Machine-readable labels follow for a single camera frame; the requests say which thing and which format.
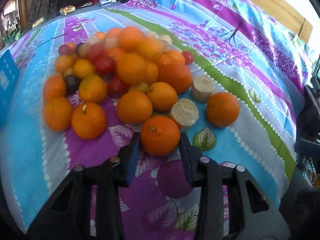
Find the orange mandarin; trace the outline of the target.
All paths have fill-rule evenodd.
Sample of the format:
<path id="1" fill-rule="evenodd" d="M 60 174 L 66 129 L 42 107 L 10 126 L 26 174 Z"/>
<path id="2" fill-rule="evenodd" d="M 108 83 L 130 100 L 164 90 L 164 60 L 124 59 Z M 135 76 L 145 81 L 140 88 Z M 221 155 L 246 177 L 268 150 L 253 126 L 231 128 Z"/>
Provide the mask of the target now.
<path id="1" fill-rule="evenodd" d="M 178 125 L 168 117 L 157 115 L 146 120 L 140 130 L 144 152 L 154 157 L 172 154 L 180 140 Z"/>

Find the mandarin with stem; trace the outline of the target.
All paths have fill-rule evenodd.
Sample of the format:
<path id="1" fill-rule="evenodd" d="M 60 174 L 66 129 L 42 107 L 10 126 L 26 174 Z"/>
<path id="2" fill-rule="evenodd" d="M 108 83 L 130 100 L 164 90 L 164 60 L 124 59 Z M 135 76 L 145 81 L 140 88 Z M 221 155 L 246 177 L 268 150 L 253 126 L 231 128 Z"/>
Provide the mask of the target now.
<path id="1" fill-rule="evenodd" d="M 102 135 L 107 128 L 106 114 L 96 103 L 84 102 L 72 114 L 72 129 L 78 137 L 91 140 Z"/>

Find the large front-left mandarin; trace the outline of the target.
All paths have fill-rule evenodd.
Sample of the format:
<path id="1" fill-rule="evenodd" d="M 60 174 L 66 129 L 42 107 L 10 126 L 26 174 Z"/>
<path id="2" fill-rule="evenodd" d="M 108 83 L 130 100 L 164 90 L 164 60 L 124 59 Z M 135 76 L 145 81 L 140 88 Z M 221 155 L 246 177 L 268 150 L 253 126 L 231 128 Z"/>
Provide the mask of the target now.
<path id="1" fill-rule="evenodd" d="M 71 126 L 74 107 L 64 97 L 49 99 L 43 107 L 46 125 L 54 132 L 65 132 Z"/>

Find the lone right mandarin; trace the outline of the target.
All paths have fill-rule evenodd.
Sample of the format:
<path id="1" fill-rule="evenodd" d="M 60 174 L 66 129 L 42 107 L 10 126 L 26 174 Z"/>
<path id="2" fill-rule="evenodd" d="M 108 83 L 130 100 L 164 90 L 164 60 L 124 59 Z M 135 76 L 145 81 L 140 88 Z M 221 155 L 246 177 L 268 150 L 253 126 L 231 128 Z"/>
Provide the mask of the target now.
<path id="1" fill-rule="evenodd" d="M 217 92 L 207 100 L 207 119 L 216 127 L 230 126 L 237 120 L 239 113 L 239 102 L 231 93 Z"/>

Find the cut banana piece near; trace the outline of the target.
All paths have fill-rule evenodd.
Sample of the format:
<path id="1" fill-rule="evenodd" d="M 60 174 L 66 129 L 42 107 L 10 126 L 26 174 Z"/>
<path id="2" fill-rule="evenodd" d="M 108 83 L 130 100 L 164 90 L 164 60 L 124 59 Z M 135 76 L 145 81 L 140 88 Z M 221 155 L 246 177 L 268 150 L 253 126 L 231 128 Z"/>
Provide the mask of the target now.
<path id="1" fill-rule="evenodd" d="M 193 101 L 182 98 L 172 106 L 168 117 L 178 125 L 181 131 L 186 131 L 198 121 L 199 111 Z"/>

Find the cut banana piece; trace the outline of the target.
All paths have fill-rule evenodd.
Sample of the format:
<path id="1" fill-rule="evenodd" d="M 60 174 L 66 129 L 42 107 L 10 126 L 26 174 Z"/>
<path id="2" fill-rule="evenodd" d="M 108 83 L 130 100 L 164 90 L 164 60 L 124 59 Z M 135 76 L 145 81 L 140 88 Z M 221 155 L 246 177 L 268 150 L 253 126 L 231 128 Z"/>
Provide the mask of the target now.
<path id="1" fill-rule="evenodd" d="M 168 117 L 178 125 L 181 131 L 186 131 L 198 121 L 199 111 L 193 101 L 182 98 L 172 106 Z"/>
<path id="2" fill-rule="evenodd" d="M 195 101 L 206 103 L 214 90 L 214 81 L 207 75 L 197 75 L 193 77 L 191 93 Z"/>

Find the dark purple plum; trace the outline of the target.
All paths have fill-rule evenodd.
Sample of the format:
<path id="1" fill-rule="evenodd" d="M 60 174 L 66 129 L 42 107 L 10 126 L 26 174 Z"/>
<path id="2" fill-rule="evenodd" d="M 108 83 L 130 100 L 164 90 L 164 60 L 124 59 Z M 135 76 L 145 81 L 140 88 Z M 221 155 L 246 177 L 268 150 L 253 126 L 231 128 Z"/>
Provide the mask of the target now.
<path id="1" fill-rule="evenodd" d="M 66 84 L 66 95 L 72 95 L 76 93 L 79 89 L 81 80 L 74 76 L 74 75 L 67 75 L 64 78 L 65 84 Z"/>

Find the cut banana piece far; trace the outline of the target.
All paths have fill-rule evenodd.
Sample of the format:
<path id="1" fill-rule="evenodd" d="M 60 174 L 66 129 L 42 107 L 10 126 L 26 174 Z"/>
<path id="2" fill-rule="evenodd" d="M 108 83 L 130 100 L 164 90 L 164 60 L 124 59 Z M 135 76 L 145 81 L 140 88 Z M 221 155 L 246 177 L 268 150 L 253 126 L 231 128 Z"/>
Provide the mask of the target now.
<path id="1" fill-rule="evenodd" d="M 214 81 L 207 75 L 197 75 L 193 77 L 191 93 L 195 101 L 206 103 L 214 90 Z"/>

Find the cardboard fruit box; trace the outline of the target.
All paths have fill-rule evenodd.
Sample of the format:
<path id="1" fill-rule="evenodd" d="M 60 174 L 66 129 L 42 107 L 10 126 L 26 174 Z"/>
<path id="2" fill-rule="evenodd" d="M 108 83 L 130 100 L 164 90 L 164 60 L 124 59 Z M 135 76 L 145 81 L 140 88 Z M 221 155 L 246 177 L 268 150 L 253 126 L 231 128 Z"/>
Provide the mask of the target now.
<path id="1" fill-rule="evenodd" d="M 0 123 L 2 128 L 7 122 L 10 102 L 17 80 L 20 77 L 20 71 L 17 68 L 10 50 L 6 50 L 1 55 L 0 64 Z"/>

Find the colourful floral bed sheet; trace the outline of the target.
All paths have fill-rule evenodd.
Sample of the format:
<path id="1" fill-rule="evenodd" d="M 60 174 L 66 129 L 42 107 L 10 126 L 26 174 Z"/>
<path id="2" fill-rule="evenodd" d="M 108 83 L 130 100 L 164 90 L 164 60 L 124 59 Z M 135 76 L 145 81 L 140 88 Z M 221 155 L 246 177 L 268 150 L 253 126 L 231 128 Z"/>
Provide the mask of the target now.
<path id="1" fill-rule="evenodd" d="M 111 98 L 101 104 L 106 131 L 92 140 L 72 129 L 53 132 L 42 116 L 43 86 L 54 73 L 59 45 L 128 26 L 169 36 L 172 49 L 193 54 L 193 76 L 206 76 L 216 92 L 235 96 L 240 105 L 235 123 L 213 126 L 199 102 L 199 119 L 187 129 L 188 138 L 222 165 L 244 165 L 279 206 L 293 176 L 296 119 L 311 75 L 293 33 L 249 0 L 130 0 L 54 20 L 9 48 L 20 77 L 1 130 L 1 178 L 17 227 L 28 230 L 76 164 L 101 164 L 140 130 L 117 117 L 117 100 Z"/>

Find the wooden headboard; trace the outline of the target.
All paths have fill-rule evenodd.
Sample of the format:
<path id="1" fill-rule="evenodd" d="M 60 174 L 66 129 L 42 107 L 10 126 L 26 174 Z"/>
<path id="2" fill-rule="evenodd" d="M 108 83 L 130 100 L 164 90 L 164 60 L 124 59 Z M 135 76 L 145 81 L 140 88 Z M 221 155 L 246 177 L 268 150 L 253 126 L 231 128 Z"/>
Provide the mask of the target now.
<path id="1" fill-rule="evenodd" d="M 305 43 L 309 42 L 313 26 L 285 0 L 250 0 L 260 9 L 293 31 Z"/>

